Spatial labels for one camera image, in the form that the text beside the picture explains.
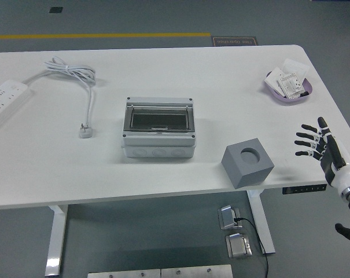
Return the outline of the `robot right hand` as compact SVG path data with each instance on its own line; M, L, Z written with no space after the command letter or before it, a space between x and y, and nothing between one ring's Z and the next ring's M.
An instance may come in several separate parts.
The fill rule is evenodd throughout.
M294 143L308 149L298 151L296 156L309 156L320 162L327 184L336 188L344 197L350 194L350 155L342 142L333 135L323 117L318 118L318 127L302 124L303 132Z

